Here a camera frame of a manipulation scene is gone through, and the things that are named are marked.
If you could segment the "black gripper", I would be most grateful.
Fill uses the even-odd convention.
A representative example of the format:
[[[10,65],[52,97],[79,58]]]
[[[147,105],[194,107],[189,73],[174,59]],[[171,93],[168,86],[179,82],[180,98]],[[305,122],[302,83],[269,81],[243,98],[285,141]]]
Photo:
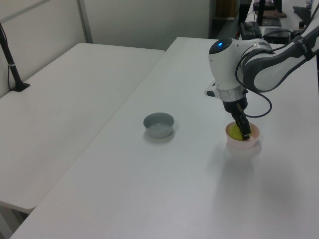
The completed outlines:
[[[247,97],[242,97],[241,99],[232,102],[223,101],[223,106],[225,110],[236,120],[242,139],[248,140],[250,138],[250,125],[244,113],[244,110],[248,106]]]

